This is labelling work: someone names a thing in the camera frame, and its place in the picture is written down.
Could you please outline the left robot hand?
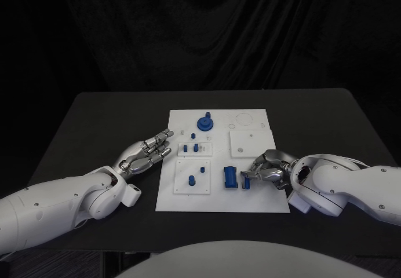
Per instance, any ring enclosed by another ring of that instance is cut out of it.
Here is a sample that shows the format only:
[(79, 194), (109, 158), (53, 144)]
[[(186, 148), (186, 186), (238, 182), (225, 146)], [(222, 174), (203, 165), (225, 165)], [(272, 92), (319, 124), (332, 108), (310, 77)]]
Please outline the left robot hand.
[(167, 139), (171, 136), (173, 131), (166, 129), (147, 140), (132, 143), (122, 151), (112, 169), (125, 180), (143, 173), (170, 154)]

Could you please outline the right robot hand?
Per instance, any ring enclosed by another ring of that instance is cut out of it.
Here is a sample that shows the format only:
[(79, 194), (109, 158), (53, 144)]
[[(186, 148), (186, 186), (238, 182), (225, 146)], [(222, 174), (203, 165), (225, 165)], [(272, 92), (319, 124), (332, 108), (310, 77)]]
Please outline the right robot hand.
[(251, 188), (251, 180), (269, 182), (278, 190), (290, 185), (290, 175), (298, 158), (280, 150), (268, 149), (252, 161), (248, 170), (241, 172), (242, 189)]

